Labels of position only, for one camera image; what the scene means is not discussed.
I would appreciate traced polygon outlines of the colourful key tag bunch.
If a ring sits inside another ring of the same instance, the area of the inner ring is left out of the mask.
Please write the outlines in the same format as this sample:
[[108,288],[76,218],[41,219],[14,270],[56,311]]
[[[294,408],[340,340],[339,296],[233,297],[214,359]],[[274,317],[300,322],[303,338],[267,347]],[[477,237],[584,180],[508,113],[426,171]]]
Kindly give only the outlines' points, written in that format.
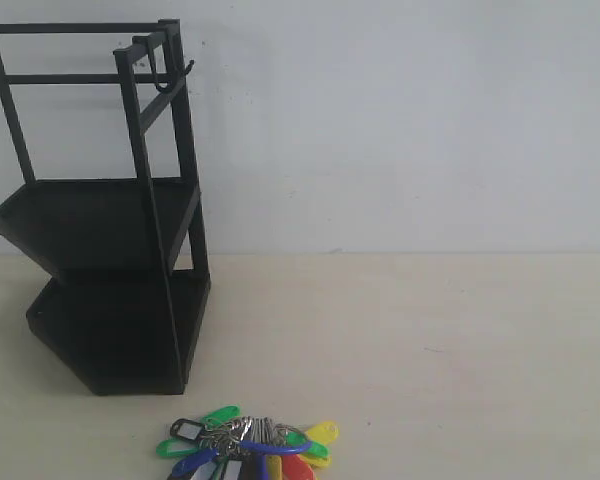
[[175,462],[170,479],[315,479],[338,437],[333,421],[298,428],[227,405],[175,420],[155,453]]

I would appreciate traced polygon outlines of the black metal two-tier rack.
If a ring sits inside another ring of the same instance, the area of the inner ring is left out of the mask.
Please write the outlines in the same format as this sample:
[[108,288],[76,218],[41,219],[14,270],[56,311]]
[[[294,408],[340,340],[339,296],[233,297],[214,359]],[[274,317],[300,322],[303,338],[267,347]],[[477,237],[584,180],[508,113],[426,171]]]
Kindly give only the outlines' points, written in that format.
[[[164,32],[160,79],[186,67],[180,23],[0,23],[0,36]],[[188,383],[211,277],[187,89],[154,87],[145,50],[116,49],[112,73],[9,74],[0,101],[23,184],[0,204],[0,235],[49,274],[26,313],[31,332],[97,395],[178,395]],[[115,85],[135,173],[40,179],[16,85]]]

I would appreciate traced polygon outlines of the black S hook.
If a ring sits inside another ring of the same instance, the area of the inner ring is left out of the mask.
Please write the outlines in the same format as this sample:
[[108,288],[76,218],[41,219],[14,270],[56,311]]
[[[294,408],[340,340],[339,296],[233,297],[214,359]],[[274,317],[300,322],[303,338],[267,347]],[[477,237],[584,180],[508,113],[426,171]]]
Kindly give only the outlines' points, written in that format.
[[159,93],[171,93],[176,86],[176,83],[183,77],[186,77],[195,65],[194,60],[190,60],[186,67],[180,68],[175,66],[173,72],[166,70],[165,80],[160,79],[160,74],[157,70],[155,50],[163,44],[171,45],[171,37],[164,32],[153,32],[148,35],[138,35],[132,37],[132,44],[141,46],[148,58],[151,81]]

